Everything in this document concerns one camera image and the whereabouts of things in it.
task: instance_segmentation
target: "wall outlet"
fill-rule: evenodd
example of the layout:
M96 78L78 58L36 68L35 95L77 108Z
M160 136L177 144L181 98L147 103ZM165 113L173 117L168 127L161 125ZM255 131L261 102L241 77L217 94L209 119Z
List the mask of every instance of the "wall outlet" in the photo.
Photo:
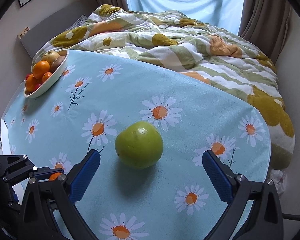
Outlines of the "wall outlet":
M29 30L30 30L29 27L24 28L24 29L22 30L22 32L18 34L19 40L21 40L21 38L22 38Z

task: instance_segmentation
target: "orange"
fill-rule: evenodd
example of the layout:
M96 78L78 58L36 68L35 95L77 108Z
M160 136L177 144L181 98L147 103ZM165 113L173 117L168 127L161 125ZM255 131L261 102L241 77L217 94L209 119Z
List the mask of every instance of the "orange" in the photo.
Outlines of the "orange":
M42 84L45 83L49 77L51 77L52 73L51 72L47 72L43 75L42 77Z
M56 178L61 175L62 173L61 172L56 172L56 173L53 173L50 178L49 178L49 181L53 181L53 180L56 180Z
M50 70L50 65L47 61L41 60L36 63L32 69L32 74L36 79L42 79L43 75Z
M37 80L33 76L33 74L31 74L26 80L26 90L32 93L34 91L35 85L39 84L39 83L40 83L40 80Z

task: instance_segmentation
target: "bowl of fruit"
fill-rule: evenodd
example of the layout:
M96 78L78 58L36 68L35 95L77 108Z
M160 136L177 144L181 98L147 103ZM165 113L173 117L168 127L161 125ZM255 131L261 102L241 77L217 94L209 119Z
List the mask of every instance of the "bowl of fruit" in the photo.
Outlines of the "bowl of fruit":
M32 73L26 76L23 92L26 98L36 98L46 92L59 79L67 66L68 51L50 50L32 67Z

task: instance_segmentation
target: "green fruit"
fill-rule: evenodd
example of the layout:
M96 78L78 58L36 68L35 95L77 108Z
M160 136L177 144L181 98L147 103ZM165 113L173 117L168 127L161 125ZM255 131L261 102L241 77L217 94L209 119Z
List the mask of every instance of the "green fruit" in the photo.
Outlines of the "green fruit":
M140 121L119 133L114 147L124 164L144 169L161 158L163 142L160 133L152 124Z

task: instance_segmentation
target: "black cable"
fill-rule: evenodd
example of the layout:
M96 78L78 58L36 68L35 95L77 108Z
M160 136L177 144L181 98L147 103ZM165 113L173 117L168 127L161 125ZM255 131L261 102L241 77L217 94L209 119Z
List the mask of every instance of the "black cable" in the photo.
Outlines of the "black cable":
M300 221L300 215L291 215L291 214L282 213L282 217L283 219Z

